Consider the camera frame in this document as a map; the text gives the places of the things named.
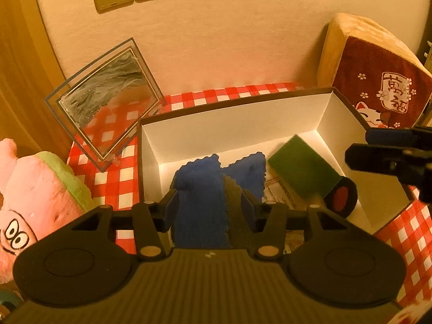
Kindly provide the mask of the dark blue cloth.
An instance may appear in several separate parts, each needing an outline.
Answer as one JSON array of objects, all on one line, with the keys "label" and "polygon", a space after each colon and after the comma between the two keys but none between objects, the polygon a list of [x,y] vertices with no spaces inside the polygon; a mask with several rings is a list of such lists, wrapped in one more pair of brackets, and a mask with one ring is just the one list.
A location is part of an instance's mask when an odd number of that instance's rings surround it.
[{"label": "dark blue cloth", "polygon": [[219,156],[188,162],[177,170],[171,186],[179,192],[173,226],[174,245],[188,249],[232,248],[228,239],[223,176],[233,178],[242,190],[258,199],[264,196],[266,158],[261,152],[222,167]]}]

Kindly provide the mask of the green scouring sponge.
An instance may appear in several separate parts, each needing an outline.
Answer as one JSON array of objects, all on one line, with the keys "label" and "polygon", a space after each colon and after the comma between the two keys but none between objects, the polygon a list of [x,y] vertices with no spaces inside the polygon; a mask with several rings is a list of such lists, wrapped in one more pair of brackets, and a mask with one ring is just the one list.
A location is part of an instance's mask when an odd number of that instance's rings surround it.
[{"label": "green scouring sponge", "polygon": [[268,159],[269,166],[299,196],[326,197],[342,176],[301,137],[294,135]]}]

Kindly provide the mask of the olive grey cloth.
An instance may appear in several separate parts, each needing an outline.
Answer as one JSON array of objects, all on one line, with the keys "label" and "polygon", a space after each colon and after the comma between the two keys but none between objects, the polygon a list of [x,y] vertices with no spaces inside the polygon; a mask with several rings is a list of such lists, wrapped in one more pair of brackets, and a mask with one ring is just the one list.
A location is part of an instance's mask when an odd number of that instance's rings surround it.
[{"label": "olive grey cloth", "polygon": [[228,239],[235,249],[250,249],[255,245],[256,234],[250,229],[242,212],[242,188],[236,181],[224,175]]}]

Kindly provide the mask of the printed plastic package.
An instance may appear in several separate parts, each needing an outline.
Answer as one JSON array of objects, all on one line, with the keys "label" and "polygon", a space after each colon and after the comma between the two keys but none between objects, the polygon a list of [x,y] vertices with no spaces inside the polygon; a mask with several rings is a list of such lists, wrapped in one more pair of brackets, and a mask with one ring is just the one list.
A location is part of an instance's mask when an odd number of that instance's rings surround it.
[{"label": "printed plastic package", "polygon": [[[264,182],[264,203],[282,203],[291,211],[304,211],[301,200],[279,178],[270,178]],[[303,230],[287,230],[284,241],[284,255],[291,254],[305,242]]]}]

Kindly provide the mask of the brown cardboard box white inside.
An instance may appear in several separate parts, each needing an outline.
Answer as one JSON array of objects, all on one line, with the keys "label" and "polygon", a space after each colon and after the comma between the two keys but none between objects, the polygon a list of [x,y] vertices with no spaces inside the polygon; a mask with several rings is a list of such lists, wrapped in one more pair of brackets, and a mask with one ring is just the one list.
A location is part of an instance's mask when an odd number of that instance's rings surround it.
[{"label": "brown cardboard box white inside", "polygon": [[380,231],[413,201],[393,176],[352,170],[345,152],[364,143],[365,119],[335,89],[267,94],[190,107],[143,119],[139,124],[139,197],[158,201],[180,167],[217,155],[222,166],[257,152],[270,157],[299,136],[358,193],[349,221],[370,234]]}]

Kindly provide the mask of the pink plush toy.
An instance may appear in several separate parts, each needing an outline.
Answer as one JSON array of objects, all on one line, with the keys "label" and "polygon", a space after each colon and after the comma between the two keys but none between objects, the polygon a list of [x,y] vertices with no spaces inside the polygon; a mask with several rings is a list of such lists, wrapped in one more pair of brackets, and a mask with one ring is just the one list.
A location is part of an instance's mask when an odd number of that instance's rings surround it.
[{"label": "pink plush toy", "polygon": [[89,188],[57,155],[17,157],[14,140],[1,141],[1,283],[13,280],[18,255],[95,207]]}]

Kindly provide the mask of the glass jar green lid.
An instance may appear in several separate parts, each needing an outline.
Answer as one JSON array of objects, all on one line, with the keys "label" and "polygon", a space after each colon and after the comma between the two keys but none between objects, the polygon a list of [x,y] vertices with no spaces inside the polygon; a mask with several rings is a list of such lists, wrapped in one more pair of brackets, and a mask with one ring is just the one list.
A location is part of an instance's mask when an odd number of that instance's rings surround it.
[{"label": "glass jar green lid", "polygon": [[15,311],[22,303],[23,303],[23,299],[16,292],[7,289],[1,289],[0,290],[1,320],[4,320],[11,312]]}]

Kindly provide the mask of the beige curtain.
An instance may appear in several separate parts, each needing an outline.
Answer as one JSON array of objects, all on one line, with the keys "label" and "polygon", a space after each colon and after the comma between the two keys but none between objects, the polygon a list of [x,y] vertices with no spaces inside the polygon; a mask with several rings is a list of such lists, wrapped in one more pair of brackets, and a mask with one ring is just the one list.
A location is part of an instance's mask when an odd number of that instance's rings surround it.
[{"label": "beige curtain", "polygon": [[1,0],[1,137],[14,139],[19,156],[67,159],[72,140],[45,104],[64,80],[37,0]]}]

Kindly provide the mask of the glass sand art frame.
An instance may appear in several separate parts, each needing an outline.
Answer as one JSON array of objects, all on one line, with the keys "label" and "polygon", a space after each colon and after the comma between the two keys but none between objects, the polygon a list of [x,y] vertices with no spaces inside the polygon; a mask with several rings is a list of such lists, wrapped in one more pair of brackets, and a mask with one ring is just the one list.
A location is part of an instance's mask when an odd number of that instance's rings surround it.
[{"label": "glass sand art frame", "polygon": [[66,79],[45,102],[101,172],[131,141],[139,121],[166,103],[132,38]]}]

